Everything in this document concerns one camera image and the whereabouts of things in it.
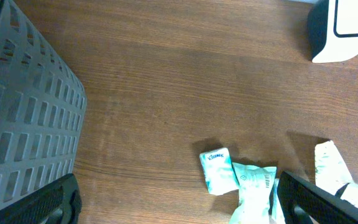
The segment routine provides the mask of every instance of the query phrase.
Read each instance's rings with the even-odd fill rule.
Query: gray plastic basket
[[[0,3],[0,209],[71,173],[82,83],[13,1]]]

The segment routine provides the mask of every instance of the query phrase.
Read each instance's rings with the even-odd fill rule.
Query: wooden surface
[[[227,223],[199,153],[314,181],[333,139],[358,182],[358,56],[313,64],[309,4],[16,0],[85,86],[80,223]]]

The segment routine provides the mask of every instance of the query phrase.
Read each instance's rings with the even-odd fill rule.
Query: white device
[[[320,0],[308,16],[312,62],[342,62],[358,55],[358,0]]]

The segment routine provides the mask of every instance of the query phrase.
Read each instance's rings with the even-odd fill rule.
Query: wooden table
[[[199,153],[314,182],[333,139],[358,182],[358,56],[313,64],[311,5],[284,0],[16,0],[83,82],[80,223],[227,223]]]

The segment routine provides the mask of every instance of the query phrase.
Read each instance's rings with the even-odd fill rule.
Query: perforated basket
[[[0,209],[71,173],[82,83],[13,1],[0,3]]]

